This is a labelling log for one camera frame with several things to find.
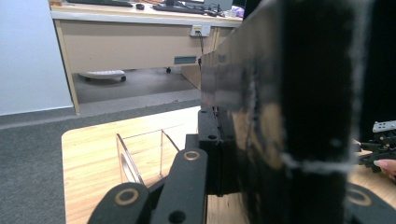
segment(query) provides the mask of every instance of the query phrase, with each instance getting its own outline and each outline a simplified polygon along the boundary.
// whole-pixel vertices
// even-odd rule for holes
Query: white wall
[[[0,116],[71,106],[48,0],[0,1]]]

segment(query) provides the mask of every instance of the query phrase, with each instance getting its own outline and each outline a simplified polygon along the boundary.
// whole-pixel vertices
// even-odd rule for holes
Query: keyboard
[[[132,7],[130,3],[112,1],[112,0],[66,0],[66,1],[68,3],[101,5],[101,6],[111,6],[111,7]]]
[[[176,7],[176,6],[172,7],[172,6],[166,6],[163,4],[153,6],[152,8],[154,8],[155,10],[158,10],[158,11],[181,12],[181,13],[201,14],[201,15],[205,14],[200,9],[188,8],[188,7]]]

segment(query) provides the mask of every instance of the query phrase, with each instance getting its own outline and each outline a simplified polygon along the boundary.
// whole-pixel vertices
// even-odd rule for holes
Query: wooden tabletop
[[[199,106],[136,119],[75,129],[62,136],[66,223],[86,223],[105,194],[122,181],[116,134],[134,136],[177,125],[183,148],[186,133],[196,133]],[[356,166],[352,183],[370,189],[396,209],[396,186],[384,174]],[[245,223],[238,194],[208,198],[208,223]]]
[[[177,21],[178,23],[182,23],[183,21],[201,21],[218,27],[237,27],[242,22],[242,19],[237,17],[222,18],[190,13],[157,11],[152,8],[152,4],[141,4],[145,5],[144,10],[137,10],[135,4],[133,4],[133,7],[108,7],[65,3],[61,7],[51,6],[50,8],[53,19],[129,21],[161,24],[170,24],[173,21]]]

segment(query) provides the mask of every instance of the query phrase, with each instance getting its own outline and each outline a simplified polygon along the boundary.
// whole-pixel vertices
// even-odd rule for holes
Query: gold washer
[[[194,155],[194,157],[188,157],[188,154],[192,154]],[[201,155],[197,151],[188,151],[183,154],[183,157],[188,161],[195,161],[198,160],[201,157]]]
[[[128,200],[122,200],[121,199],[121,195],[123,194],[123,193],[126,193],[126,192],[131,192],[134,196],[131,198],[131,199],[128,199]],[[120,191],[117,195],[116,195],[116,197],[114,198],[114,200],[116,201],[116,203],[118,204],[118,205],[128,205],[128,204],[131,204],[131,203],[134,203],[134,201],[136,201],[136,199],[139,197],[139,191],[137,191],[136,189],[123,189],[122,191]]]
[[[353,198],[353,197],[351,197],[349,195],[346,195],[347,199],[350,202],[355,203],[355,204],[360,205],[360,206],[370,206],[372,204],[371,198],[369,196],[367,196],[367,194],[365,194],[364,192],[361,192],[358,189],[348,189],[348,191],[355,192],[355,193],[357,193],[357,194],[359,194],[359,195],[361,195],[363,197],[363,200],[358,200],[358,199]]]

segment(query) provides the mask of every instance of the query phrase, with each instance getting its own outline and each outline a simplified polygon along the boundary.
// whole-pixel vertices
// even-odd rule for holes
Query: clear acrylic box
[[[176,154],[184,149],[186,133],[191,133],[191,126],[177,125],[133,136],[117,133],[122,183],[150,187],[167,176]]]

